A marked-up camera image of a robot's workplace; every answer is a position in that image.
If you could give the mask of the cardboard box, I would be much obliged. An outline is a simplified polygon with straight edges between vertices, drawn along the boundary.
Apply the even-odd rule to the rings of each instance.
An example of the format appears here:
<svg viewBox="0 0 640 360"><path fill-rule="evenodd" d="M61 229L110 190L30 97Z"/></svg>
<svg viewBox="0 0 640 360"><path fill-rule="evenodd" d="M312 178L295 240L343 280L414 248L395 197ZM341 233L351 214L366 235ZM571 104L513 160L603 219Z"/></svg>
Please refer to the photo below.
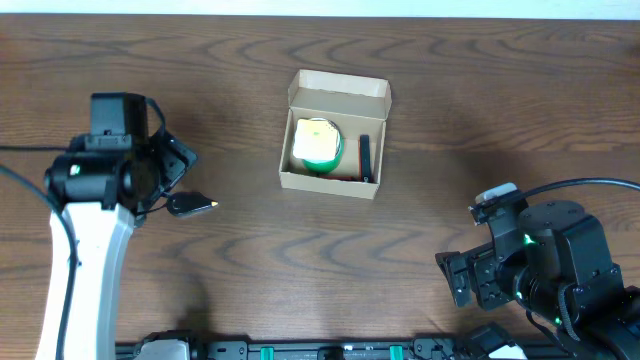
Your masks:
<svg viewBox="0 0 640 360"><path fill-rule="evenodd" d="M288 89L281 186L374 198L391 106L386 79L299 70Z"/></svg>

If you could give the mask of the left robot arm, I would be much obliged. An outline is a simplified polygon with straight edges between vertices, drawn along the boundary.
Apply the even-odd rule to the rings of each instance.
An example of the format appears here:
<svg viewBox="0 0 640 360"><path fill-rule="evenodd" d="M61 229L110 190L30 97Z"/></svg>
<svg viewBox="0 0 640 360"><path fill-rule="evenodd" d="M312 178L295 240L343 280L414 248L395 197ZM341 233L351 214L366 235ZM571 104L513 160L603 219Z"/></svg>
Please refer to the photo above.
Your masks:
<svg viewBox="0 0 640 360"><path fill-rule="evenodd" d="M166 130L74 138L45 174L53 200L52 266L39 359L113 359L120 279L130 238L153 205L176 216L212 206L175 192L198 157Z"/></svg>

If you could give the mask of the green tape roll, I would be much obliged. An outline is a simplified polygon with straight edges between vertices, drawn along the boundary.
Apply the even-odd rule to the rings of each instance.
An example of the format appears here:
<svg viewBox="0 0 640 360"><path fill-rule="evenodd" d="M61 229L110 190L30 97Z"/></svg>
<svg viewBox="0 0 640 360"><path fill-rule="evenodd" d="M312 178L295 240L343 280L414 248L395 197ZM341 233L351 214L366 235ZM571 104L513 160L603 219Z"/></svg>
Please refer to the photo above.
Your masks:
<svg viewBox="0 0 640 360"><path fill-rule="evenodd" d="M312 172L316 172L316 173L329 173L331 171L333 171L334 169L337 168L337 166L339 165L340 161L341 161L341 157L343 154L343 150L344 150L344 139L342 136L341 131L339 130L340 135L341 135L341 139L340 139L340 145L339 145L339 150L338 150L338 154L336 155L335 159L332 161L328 161L328 162L315 162L315 161L306 161L306 160L301 160L303 162L303 165L310 171Z"/></svg>

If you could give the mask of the red utility knife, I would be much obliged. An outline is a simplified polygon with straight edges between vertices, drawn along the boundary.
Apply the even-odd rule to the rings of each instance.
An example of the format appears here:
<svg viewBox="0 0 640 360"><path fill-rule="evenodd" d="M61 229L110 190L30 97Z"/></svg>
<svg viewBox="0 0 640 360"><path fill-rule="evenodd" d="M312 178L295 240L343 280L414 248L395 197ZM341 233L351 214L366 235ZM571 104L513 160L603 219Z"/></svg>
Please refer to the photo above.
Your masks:
<svg viewBox="0 0 640 360"><path fill-rule="evenodd" d="M318 177L321 179L336 181L360 181L358 177L347 175L318 174Z"/></svg>

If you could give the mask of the black tape measure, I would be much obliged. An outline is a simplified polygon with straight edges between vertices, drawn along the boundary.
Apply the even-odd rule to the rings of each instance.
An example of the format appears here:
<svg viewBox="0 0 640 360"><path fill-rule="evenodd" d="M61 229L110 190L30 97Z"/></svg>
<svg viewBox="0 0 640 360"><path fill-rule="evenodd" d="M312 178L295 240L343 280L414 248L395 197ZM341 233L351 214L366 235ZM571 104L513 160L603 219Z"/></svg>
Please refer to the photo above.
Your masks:
<svg viewBox="0 0 640 360"><path fill-rule="evenodd" d="M178 192L170 195L166 202L169 213L184 218L212 210L218 203L200 192Z"/></svg>

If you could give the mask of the yellow spiral notepad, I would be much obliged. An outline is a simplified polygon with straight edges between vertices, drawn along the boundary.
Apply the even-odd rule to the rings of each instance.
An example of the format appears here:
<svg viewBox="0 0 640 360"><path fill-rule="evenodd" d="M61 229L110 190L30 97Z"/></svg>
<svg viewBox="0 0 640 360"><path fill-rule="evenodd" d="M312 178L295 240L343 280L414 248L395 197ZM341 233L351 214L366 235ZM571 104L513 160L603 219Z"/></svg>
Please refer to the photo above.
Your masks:
<svg viewBox="0 0 640 360"><path fill-rule="evenodd" d="M299 119L292 154L297 159L328 162L338 154L341 135L338 127L324 118Z"/></svg>

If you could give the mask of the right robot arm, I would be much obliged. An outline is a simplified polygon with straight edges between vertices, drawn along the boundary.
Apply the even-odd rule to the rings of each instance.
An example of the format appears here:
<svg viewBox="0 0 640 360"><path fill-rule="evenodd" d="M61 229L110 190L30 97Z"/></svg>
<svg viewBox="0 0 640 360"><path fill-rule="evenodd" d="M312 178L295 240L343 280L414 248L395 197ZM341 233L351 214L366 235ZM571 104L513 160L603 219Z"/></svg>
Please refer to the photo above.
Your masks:
<svg viewBox="0 0 640 360"><path fill-rule="evenodd" d="M554 326L552 342L577 359L638 358L639 291L625 286L596 217L559 200L472 213L490 242L435 256L457 306L516 302Z"/></svg>

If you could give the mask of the red black stapler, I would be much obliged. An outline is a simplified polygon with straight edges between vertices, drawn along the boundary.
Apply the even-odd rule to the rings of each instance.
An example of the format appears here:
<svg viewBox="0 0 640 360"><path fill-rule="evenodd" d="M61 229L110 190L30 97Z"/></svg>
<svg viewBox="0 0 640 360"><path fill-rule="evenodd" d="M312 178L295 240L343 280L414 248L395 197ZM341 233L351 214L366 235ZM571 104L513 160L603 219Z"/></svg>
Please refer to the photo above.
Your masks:
<svg viewBox="0 0 640 360"><path fill-rule="evenodd" d="M364 183L373 182L370 150L370 138L367 134L362 134L359 137L359 168L361 181Z"/></svg>

